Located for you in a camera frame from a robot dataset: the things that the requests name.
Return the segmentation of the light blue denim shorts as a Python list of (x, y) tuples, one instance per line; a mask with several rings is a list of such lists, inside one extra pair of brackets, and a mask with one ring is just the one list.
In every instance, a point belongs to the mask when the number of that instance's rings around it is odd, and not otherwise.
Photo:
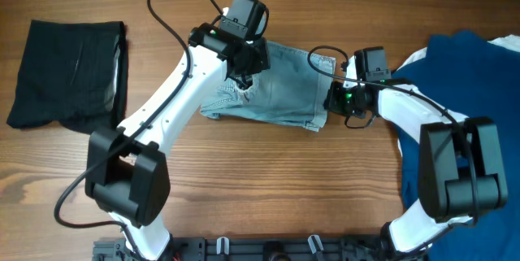
[(252, 75), (248, 89), (225, 80), (203, 100), (200, 113), (214, 120), (237, 116), (319, 131), (327, 122), (323, 103), (336, 60), (312, 54), (308, 61), (306, 51), (273, 41), (267, 43), (267, 49), (269, 69)]

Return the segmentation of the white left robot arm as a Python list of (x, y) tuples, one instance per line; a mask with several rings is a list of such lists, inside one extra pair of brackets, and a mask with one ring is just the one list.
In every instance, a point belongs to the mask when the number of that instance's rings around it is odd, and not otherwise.
[(248, 42), (209, 24), (195, 28), (174, 72), (142, 108), (89, 139), (86, 195), (121, 227), (97, 241), (94, 260), (173, 260), (174, 238), (161, 211), (171, 184), (167, 156), (204, 98), (233, 76), (268, 69), (267, 41)]

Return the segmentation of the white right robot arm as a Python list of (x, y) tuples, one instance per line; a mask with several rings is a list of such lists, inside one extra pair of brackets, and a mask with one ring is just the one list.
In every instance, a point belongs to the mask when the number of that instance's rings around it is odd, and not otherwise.
[(335, 77), (326, 110), (346, 119), (367, 113), (397, 125), (419, 144), (418, 200), (386, 223), (378, 252), (388, 260), (412, 259), (454, 228), (473, 227), (481, 215), (508, 200), (497, 127), (469, 118), (422, 94), (410, 81)]

